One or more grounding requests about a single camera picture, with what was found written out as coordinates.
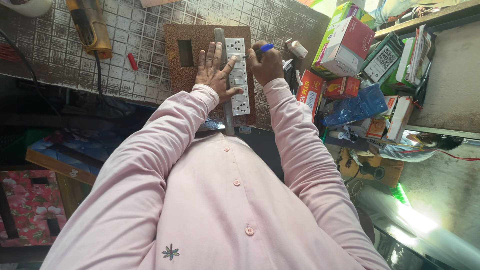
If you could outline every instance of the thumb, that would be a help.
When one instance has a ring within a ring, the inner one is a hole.
[[[253,49],[248,49],[248,65],[252,67],[256,64],[258,64],[258,59],[255,51]]]
[[[227,90],[227,97],[231,98],[234,95],[237,94],[243,94],[243,88],[241,87],[232,87],[229,90]]]

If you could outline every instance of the red flower pattern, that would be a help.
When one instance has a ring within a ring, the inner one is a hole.
[[[31,184],[30,178],[47,177],[48,184]],[[50,170],[0,172],[10,212],[20,238],[7,239],[0,219],[0,246],[50,245],[47,219],[57,219],[60,229],[67,219],[55,173]]]

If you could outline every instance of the tiled table surface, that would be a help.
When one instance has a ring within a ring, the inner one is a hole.
[[[315,57],[330,20],[295,0],[180,0],[146,9],[140,0],[101,0],[100,6],[113,49],[113,58],[101,63],[104,93],[157,106],[171,93],[164,23],[247,25],[252,44],[258,40],[273,43],[284,59],[293,56],[284,46],[292,37],[309,51],[296,66],[303,72]],[[53,0],[49,12],[38,18],[0,7],[0,28],[26,55],[39,81],[97,92],[95,59],[82,50],[65,0]],[[132,70],[128,53],[134,55],[137,71]],[[21,62],[0,61],[0,73],[31,78]],[[255,105],[255,126],[270,130],[269,107],[257,82]]]

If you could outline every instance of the power socket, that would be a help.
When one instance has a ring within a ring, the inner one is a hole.
[[[247,67],[243,56],[245,55],[245,42],[242,37],[233,37],[225,39],[227,49],[227,60],[232,55],[237,56],[237,61],[233,65],[233,70],[228,74],[230,87],[243,88],[243,94],[232,97],[232,114],[243,115],[250,114],[250,105],[248,99]]]

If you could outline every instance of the pen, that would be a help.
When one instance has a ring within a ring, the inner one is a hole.
[[[265,45],[262,45],[260,47],[260,49],[256,49],[255,54],[257,55],[257,57],[260,57],[262,55],[262,52],[266,52],[271,48],[273,48],[273,44],[267,43]]]

